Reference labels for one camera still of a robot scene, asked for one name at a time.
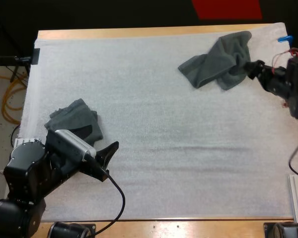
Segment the gray towel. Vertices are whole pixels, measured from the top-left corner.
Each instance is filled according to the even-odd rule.
[[[217,79],[219,86],[228,90],[246,77],[243,66],[250,61],[247,43],[251,37],[249,31],[219,37],[208,54],[194,56],[178,69],[195,88]]]
[[[91,146],[94,145],[95,141],[103,138],[97,122],[97,112],[91,111],[83,99],[78,99],[68,107],[51,113],[50,118],[44,126],[53,131],[58,129],[77,130],[91,126],[91,133],[82,138]]]

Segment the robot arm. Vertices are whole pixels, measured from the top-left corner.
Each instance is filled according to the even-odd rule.
[[[298,119],[298,57],[290,59],[287,68],[273,70],[258,60],[246,63],[244,69],[249,78],[258,78],[264,90],[283,98],[292,117]]]
[[[49,130],[45,145],[36,140],[16,147],[3,172],[9,194],[0,200],[0,238],[31,237],[46,207],[44,197],[78,171],[105,181],[118,146],[96,152],[68,130]]]

